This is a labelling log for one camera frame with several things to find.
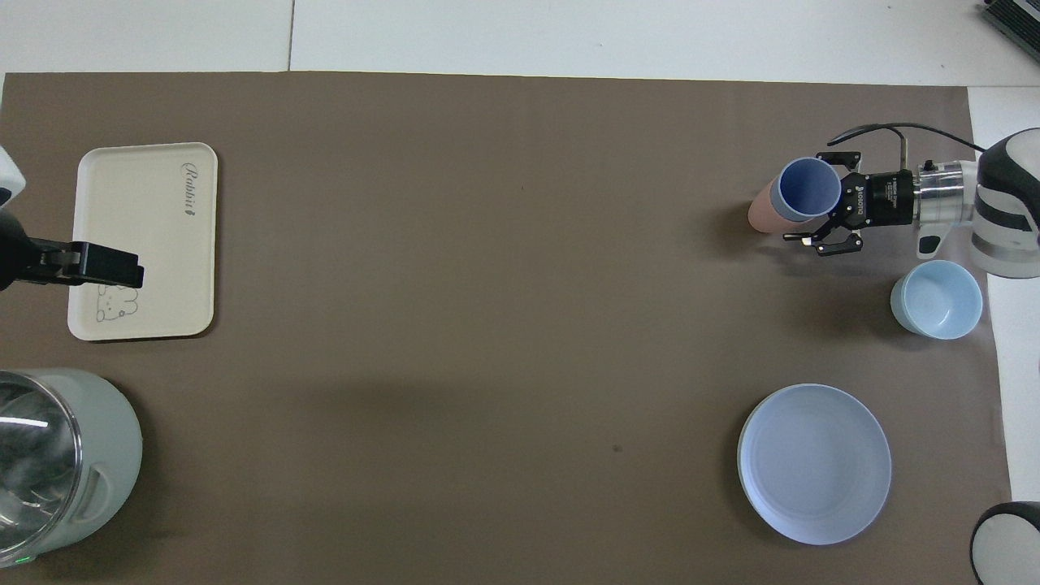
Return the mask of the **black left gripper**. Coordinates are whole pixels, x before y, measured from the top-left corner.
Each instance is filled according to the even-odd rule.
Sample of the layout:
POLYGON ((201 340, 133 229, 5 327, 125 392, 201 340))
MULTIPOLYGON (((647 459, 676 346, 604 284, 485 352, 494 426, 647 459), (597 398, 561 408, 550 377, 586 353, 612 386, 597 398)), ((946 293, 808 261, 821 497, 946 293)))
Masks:
POLYGON ((31 240, 20 221, 1 210, 1 290, 26 270, 31 282, 70 287, 97 283, 140 289, 145 277, 136 254, 96 243, 31 240))

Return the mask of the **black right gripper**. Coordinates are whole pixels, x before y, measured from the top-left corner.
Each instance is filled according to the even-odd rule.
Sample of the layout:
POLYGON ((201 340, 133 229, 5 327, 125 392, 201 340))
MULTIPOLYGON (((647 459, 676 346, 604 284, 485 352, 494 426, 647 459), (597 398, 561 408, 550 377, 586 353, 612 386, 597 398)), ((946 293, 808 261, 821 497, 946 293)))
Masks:
POLYGON ((863 228, 910 225, 915 219, 915 176, 913 171, 859 173, 862 154, 858 151, 820 151, 816 159, 828 166, 821 172, 821 196, 844 196, 844 207, 828 212, 827 219, 811 231, 784 234, 784 241, 801 243, 818 257, 833 257, 860 252, 863 228), (843 240, 830 240, 835 231, 843 231, 843 240))

